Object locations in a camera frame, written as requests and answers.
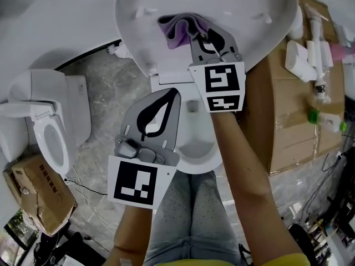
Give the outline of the white toilet with tank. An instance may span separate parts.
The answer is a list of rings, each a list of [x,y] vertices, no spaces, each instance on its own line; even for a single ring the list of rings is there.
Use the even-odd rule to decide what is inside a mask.
[[[66,76],[50,69],[33,69],[17,76],[8,101],[0,104],[0,147],[8,161],[19,157],[29,144],[33,123],[37,145],[50,167],[65,176],[77,148],[91,134],[86,77]]]

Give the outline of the purple and grey cloth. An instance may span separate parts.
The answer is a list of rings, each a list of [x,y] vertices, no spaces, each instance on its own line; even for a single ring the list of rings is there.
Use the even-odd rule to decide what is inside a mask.
[[[161,16],[157,20],[168,48],[175,49],[187,45],[198,35],[207,36],[211,22],[196,13],[179,13]]]

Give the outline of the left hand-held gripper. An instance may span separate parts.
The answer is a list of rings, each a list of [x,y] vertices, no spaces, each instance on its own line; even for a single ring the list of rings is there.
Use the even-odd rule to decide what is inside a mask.
[[[163,89],[127,110],[122,135],[115,138],[114,155],[108,159],[109,201],[146,209],[160,206],[180,161],[172,151],[180,108],[179,91]]]

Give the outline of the person's left forearm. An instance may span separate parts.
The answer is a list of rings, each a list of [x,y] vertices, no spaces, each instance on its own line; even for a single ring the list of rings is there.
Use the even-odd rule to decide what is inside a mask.
[[[102,266],[121,266],[130,262],[142,266],[150,240],[153,211],[126,206],[114,236],[113,249]]]

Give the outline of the person's grey jeans legs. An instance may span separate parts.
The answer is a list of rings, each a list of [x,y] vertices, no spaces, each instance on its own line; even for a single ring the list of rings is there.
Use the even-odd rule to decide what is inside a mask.
[[[245,266],[210,171],[176,172],[156,211],[143,266]]]

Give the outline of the large flat cardboard box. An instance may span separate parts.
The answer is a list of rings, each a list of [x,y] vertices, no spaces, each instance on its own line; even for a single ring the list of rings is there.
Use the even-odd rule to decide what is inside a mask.
[[[342,63],[326,70],[326,100],[319,101],[313,82],[303,82],[285,69],[284,38],[246,74],[240,125],[269,175],[304,164],[340,146],[341,134],[312,124],[308,112],[344,115]]]

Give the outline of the white bottle with green caps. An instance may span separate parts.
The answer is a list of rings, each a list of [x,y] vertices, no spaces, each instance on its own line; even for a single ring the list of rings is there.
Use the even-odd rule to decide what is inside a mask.
[[[347,129],[347,124],[341,120],[339,115],[320,112],[316,109],[309,111],[308,121],[331,132],[345,132]]]

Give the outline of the white paper roll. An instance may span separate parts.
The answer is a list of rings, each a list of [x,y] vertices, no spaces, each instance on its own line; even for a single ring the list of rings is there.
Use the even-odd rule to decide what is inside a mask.
[[[119,43],[119,45],[117,47],[115,47],[114,49],[114,54],[118,57],[118,58],[123,58],[123,59],[133,59],[133,56],[131,55],[131,53],[129,52],[127,46],[124,44],[123,41],[121,41]]]

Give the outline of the window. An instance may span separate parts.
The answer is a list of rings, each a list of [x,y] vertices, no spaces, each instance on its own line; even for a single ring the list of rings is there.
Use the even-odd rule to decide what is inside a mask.
[[[37,238],[38,231],[25,223],[19,210],[0,228],[0,266],[21,266]]]

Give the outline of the white smart toilet base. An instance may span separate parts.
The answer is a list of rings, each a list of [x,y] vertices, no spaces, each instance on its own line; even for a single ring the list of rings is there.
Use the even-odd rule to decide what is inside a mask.
[[[180,161],[177,169],[189,174],[202,174],[222,165],[210,114],[190,72],[168,71],[150,77],[151,91],[176,88],[181,95],[181,106],[175,152]]]

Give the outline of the torn brown cardboard box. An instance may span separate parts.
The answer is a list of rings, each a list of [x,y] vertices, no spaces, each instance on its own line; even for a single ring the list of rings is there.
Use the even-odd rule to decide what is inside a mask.
[[[75,198],[42,155],[22,159],[3,177],[31,228],[52,237],[69,222]]]

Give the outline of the person's yellow shirt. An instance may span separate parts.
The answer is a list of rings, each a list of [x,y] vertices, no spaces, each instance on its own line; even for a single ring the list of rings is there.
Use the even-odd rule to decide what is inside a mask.
[[[184,259],[173,262],[160,263],[156,266],[235,266],[229,262],[221,260],[200,260],[200,259]],[[261,266],[311,266],[308,258],[301,253],[288,254],[271,260]]]

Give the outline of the white cleaner bottle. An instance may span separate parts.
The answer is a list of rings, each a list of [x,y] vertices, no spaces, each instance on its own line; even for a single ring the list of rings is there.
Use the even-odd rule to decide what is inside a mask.
[[[308,62],[308,50],[294,40],[287,43],[285,68],[305,83],[317,79],[315,69]]]

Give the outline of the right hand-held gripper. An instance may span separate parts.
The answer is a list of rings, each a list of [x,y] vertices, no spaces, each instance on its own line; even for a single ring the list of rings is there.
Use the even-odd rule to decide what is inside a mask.
[[[245,99],[246,72],[232,34],[210,27],[190,41],[189,71],[209,113],[241,111]]]

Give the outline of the small white box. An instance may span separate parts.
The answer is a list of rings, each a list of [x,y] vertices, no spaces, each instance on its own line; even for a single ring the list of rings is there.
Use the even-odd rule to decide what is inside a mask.
[[[321,58],[324,67],[333,67],[331,49],[327,41],[321,41]]]

